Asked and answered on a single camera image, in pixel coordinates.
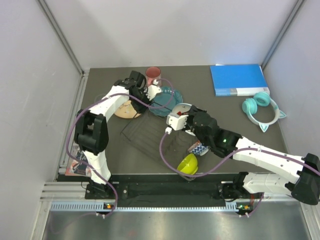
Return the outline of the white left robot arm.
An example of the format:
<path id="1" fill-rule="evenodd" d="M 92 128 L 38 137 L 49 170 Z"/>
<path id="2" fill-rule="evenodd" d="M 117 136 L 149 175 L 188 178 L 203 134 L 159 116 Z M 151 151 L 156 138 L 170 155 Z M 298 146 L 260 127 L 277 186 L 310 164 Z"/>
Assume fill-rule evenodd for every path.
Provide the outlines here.
<path id="1" fill-rule="evenodd" d="M 108 183 L 111 177 L 106 158 L 109 142 L 108 120 L 128 100 L 131 100 L 137 113 L 144 113 L 160 92 L 159 86 L 147 86 L 146 77 L 133 70 L 128 78 L 117 80 L 95 105 L 78 112 L 74 142 L 84 153 L 91 171 L 86 187 L 86 199 L 107 199 L 114 191 L 113 185 Z"/>

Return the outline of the lime green bowl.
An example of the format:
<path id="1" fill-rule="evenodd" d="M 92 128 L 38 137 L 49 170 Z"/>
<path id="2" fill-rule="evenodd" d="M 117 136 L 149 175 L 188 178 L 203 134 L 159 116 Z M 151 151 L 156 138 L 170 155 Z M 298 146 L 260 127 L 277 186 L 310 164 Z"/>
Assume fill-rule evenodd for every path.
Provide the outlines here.
<path id="1" fill-rule="evenodd" d="M 181 173 L 194 175 L 198 171 L 197 157 L 190 153 L 178 165 L 177 170 Z"/>

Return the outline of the white watermelon plate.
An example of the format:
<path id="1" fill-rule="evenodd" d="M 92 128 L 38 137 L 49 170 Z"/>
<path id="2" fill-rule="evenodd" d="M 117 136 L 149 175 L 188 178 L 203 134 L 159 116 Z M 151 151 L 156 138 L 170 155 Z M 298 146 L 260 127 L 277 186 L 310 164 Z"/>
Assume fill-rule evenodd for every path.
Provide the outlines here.
<path id="1" fill-rule="evenodd" d="M 172 113 L 177 116 L 188 115 L 191 107 L 192 104 L 179 103 L 172 109 Z"/>

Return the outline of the red blue patterned bowl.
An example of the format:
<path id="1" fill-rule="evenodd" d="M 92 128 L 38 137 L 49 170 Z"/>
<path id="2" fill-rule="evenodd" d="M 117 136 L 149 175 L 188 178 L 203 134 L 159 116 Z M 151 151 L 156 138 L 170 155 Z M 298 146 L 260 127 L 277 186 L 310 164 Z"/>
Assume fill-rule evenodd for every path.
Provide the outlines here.
<path id="1" fill-rule="evenodd" d="M 203 156 L 209 151 L 209 148 L 198 140 L 187 151 L 195 156 Z"/>

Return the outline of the black wire dish rack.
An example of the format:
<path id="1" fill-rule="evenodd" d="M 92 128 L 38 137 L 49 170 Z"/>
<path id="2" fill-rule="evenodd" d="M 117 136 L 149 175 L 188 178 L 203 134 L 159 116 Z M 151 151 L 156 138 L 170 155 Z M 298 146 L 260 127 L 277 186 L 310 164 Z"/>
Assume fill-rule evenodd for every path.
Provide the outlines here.
<path id="1" fill-rule="evenodd" d="M 141 116 L 131 119 L 120 135 L 132 147 L 143 153 L 148 160 L 165 167 L 159 146 L 166 128 L 165 117 L 146 111 Z M 162 143 L 162 154 L 172 167 L 177 168 L 190 153 L 189 148 L 197 141 L 196 136 L 173 130 Z"/>

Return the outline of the teal scalloped plate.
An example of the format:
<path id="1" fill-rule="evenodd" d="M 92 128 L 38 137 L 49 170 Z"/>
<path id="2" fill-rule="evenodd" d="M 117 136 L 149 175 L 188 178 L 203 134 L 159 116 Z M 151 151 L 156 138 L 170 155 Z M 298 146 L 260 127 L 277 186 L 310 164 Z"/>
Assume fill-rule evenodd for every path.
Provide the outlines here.
<path id="1" fill-rule="evenodd" d="M 177 104 L 180 104 L 183 102 L 183 96 L 178 90 L 174 89 L 172 99 L 171 99 L 171 96 L 172 96 L 172 89 L 169 86 L 162 86 L 161 93 L 155 96 L 155 98 L 153 99 L 152 106 L 161 107 L 161 106 L 164 106 L 165 104 L 168 104 L 168 105 L 159 109 L 151 108 L 149 111 L 156 116 L 166 117 Z"/>

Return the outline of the beige floral plate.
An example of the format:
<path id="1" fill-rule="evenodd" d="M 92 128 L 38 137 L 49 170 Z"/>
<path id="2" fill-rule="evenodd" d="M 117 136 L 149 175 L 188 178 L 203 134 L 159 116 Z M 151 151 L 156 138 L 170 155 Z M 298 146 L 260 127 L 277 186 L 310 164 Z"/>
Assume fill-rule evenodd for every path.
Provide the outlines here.
<path id="1" fill-rule="evenodd" d="M 134 109 L 132 101 L 128 100 L 115 111 L 114 115 L 122 119 L 134 119 L 141 114 Z"/>

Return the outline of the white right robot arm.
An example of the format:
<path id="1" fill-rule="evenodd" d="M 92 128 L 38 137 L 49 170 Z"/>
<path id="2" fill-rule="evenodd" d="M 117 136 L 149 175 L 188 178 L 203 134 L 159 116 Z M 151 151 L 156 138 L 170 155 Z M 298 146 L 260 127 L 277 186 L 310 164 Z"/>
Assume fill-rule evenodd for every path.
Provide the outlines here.
<path id="1" fill-rule="evenodd" d="M 269 174 L 245 172 L 233 185 L 239 198 L 250 193 L 280 193 L 308 205 L 320 201 L 320 159 L 308 153 L 306 156 L 286 154 L 259 145 L 248 138 L 223 129 L 217 120 L 205 110 L 191 106 L 183 112 L 185 128 L 216 156 L 253 164 Z"/>

